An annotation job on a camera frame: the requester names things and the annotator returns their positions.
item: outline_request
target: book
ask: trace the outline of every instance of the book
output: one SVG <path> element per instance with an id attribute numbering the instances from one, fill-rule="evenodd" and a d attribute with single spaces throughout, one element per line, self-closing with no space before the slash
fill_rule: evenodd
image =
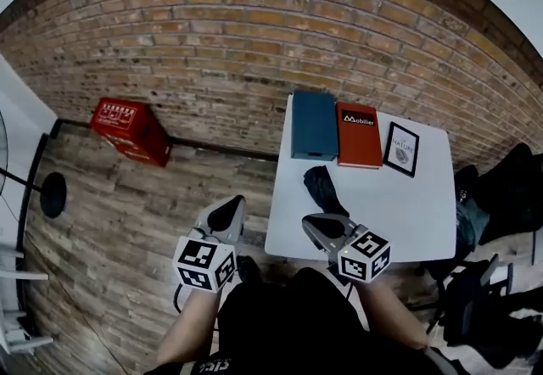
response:
<path id="1" fill-rule="evenodd" d="M 338 156 L 335 99 L 331 94 L 294 92 L 290 152 L 299 160 L 332 161 Z"/>
<path id="2" fill-rule="evenodd" d="M 338 165 L 377 169 L 383 166 L 377 111 L 338 102 Z"/>

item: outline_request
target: picture frame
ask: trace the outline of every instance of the picture frame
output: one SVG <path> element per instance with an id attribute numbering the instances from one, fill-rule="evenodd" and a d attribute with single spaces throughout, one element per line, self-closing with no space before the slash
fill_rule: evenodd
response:
<path id="1" fill-rule="evenodd" d="M 415 177 L 419 139 L 416 133 L 391 121 L 383 163 L 409 177 Z"/>

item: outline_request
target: red box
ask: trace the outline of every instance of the red box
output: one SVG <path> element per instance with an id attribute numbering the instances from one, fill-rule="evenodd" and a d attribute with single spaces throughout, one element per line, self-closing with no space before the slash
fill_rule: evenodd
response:
<path id="1" fill-rule="evenodd" d="M 164 167 L 171 141 L 146 104 L 102 98 L 91 127 L 131 160 Z"/>

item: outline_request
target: person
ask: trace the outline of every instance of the person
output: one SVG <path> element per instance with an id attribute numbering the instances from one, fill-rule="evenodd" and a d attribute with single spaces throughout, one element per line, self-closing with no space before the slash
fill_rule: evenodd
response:
<path id="1" fill-rule="evenodd" d="M 264 283 L 247 256 L 238 257 L 238 272 L 242 282 L 218 315 L 221 292 L 192 291 L 148 375 L 466 373 L 429 348 L 423 325 L 380 279 L 354 282 L 368 332 L 320 272 L 304 268 L 281 287 Z M 210 356 L 216 318 L 219 351 Z"/>

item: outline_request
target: lamp base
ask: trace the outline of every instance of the lamp base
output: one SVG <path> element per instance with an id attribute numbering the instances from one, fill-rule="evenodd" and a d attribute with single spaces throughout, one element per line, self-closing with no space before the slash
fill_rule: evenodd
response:
<path id="1" fill-rule="evenodd" d="M 56 218 L 66 205 L 66 180 L 60 173 L 51 173 L 42 184 L 40 205 L 42 212 L 49 218 Z"/>

